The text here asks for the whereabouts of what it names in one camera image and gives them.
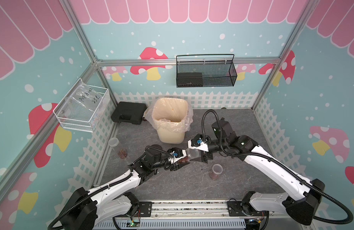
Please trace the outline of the clear jar lid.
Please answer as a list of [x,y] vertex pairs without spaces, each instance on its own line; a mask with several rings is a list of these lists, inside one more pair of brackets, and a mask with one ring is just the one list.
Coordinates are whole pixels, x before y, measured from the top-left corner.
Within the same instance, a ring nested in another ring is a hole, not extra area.
[[202,162],[203,161],[203,152],[198,149],[186,149],[186,155],[190,161]]

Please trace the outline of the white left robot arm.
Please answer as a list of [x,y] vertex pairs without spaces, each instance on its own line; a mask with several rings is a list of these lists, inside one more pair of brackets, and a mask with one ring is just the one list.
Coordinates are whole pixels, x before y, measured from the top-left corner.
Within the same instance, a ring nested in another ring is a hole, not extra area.
[[121,176],[89,190],[83,187],[75,190],[48,229],[91,230],[107,218],[134,215],[139,201],[130,190],[156,175],[160,168],[175,171],[186,166],[187,163],[182,162],[186,157],[185,149],[165,151],[159,145],[147,146]]

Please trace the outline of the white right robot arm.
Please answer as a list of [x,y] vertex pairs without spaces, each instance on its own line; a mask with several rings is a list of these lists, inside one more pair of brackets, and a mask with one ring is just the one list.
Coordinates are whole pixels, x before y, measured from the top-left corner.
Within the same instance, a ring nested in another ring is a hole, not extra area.
[[257,168],[284,192],[263,194],[249,191],[237,204],[237,208],[246,216],[253,216],[262,211],[286,213],[302,225],[310,225],[321,203],[322,196],[305,184],[309,183],[321,191],[325,185],[318,179],[310,180],[297,174],[287,166],[281,165],[256,141],[246,135],[237,136],[229,122],[221,119],[214,122],[212,129],[215,140],[208,136],[196,135],[188,141],[188,150],[198,156],[192,160],[207,161],[215,153],[238,157],[241,161]]

